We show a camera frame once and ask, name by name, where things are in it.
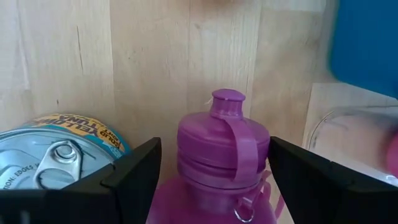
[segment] tuna can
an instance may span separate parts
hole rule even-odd
[[[0,134],[0,189],[62,189],[131,150],[97,119],[52,114]]]

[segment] blue object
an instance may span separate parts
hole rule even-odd
[[[341,0],[330,63],[337,79],[398,98],[398,1]]]

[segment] can label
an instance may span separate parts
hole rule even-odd
[[[103,148],[114,159],[130,153],[121,136],[97,119],[75,114],[51,114],[34,119],[22,128],[61,129],[86,138]]]

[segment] purple water bottle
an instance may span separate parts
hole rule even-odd
[[[155,192],[150,224],[276,223],[264,172],[269,132],[243,117],[244,99],[238,91],[217,90],[210,112],[181,120],[180,176]]]

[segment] clear plastic container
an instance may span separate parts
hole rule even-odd
[[[398,186],[398,106],[337,108],[307,138],[305,147],[324,158]]]

